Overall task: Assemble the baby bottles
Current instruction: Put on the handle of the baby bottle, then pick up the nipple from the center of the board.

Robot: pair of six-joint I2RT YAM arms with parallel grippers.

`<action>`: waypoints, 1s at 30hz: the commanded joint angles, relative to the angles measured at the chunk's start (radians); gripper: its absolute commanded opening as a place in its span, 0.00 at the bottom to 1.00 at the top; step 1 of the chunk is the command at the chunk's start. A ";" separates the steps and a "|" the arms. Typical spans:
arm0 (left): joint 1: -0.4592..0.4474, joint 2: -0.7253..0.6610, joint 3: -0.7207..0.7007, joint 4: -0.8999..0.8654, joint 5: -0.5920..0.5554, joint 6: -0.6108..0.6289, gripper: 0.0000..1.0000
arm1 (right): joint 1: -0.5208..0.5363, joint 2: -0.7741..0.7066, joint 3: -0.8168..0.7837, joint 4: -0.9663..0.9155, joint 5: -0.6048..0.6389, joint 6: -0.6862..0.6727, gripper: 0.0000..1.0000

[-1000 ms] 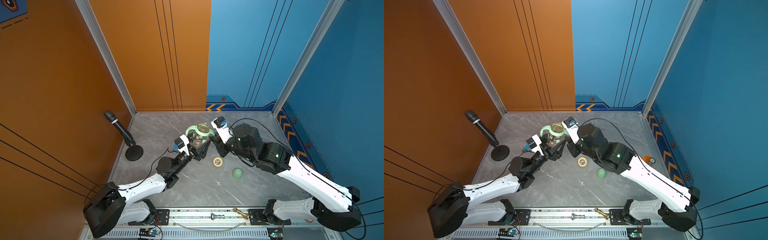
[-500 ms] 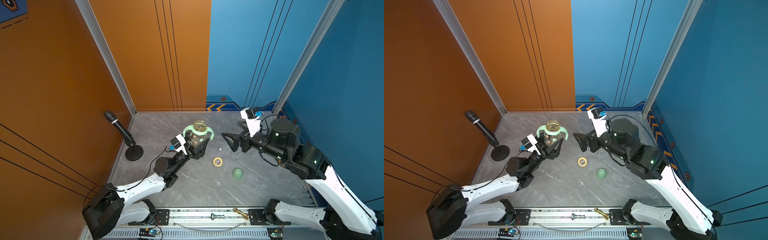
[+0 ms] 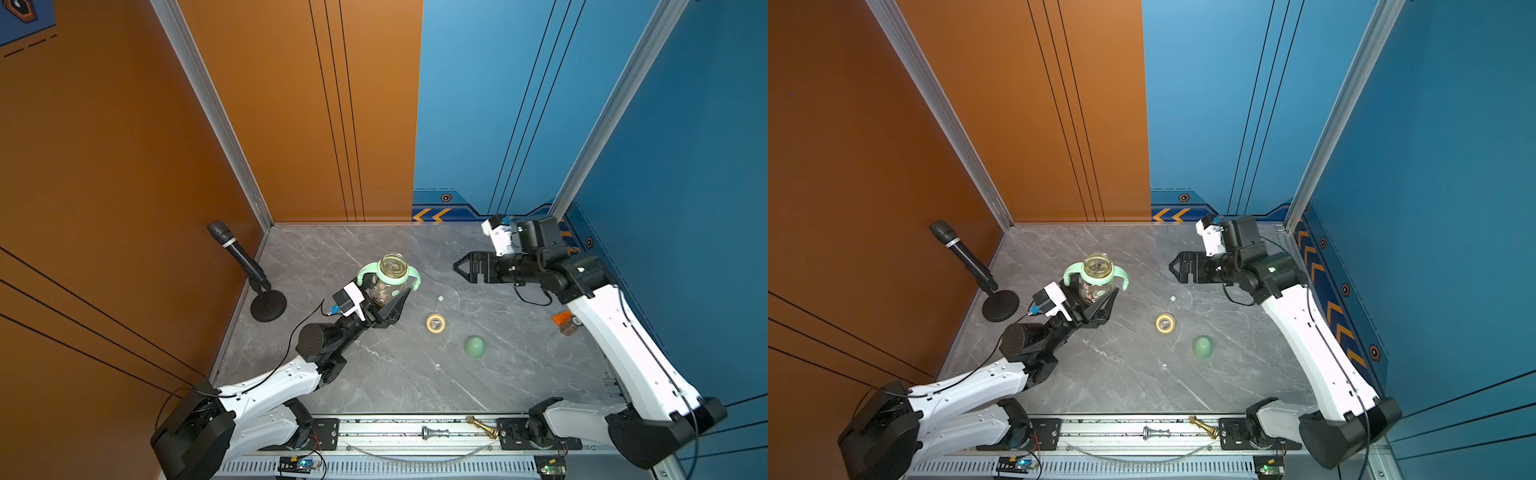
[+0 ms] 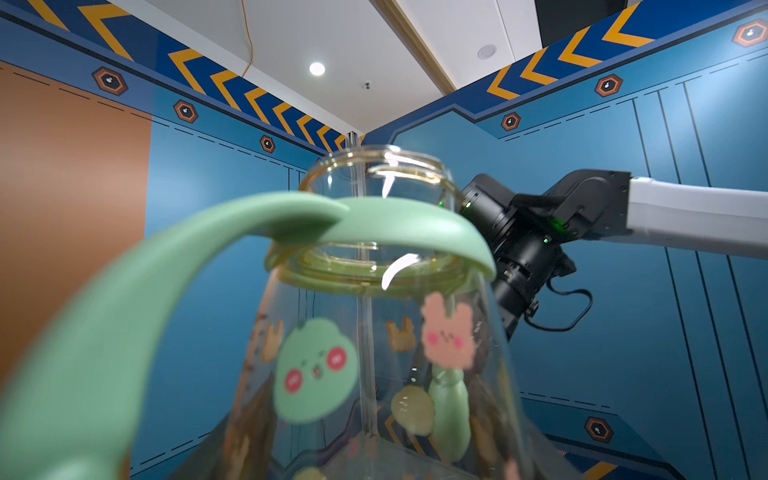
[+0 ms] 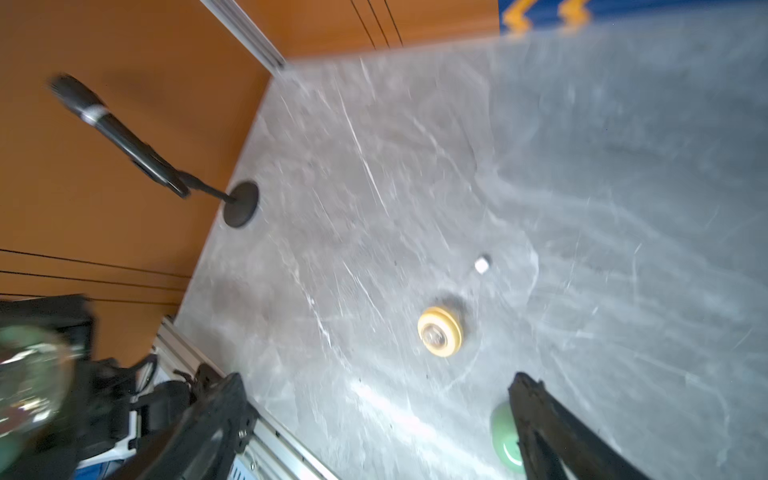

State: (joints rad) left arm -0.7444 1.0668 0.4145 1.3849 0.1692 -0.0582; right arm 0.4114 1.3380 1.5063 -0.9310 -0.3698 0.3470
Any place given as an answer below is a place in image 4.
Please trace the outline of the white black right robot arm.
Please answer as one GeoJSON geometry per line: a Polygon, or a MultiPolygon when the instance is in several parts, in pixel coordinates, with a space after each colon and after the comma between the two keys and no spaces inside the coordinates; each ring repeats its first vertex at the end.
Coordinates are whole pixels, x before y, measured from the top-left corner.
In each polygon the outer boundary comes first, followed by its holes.
{"type": "Polygon", "coordinates": [[[573,171],[541,195],[515,193],[486,174],[462,191],[461,215],[486,240],[506,335],[533,326],[537,295],[575,273],[567,243],[610,241],[767,257],[767,195],[681,185],[629,172],[573,171]]]}

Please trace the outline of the clear printed baby bottle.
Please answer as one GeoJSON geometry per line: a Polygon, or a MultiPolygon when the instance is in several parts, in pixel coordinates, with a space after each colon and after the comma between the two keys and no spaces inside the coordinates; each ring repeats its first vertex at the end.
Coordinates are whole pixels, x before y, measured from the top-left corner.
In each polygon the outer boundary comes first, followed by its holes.
{"type": "Polygon", "coordinates": [[[494,265],[438,160],[320,161],[325,231],[275,238],[216,479],[530,479],[494,265]]]}

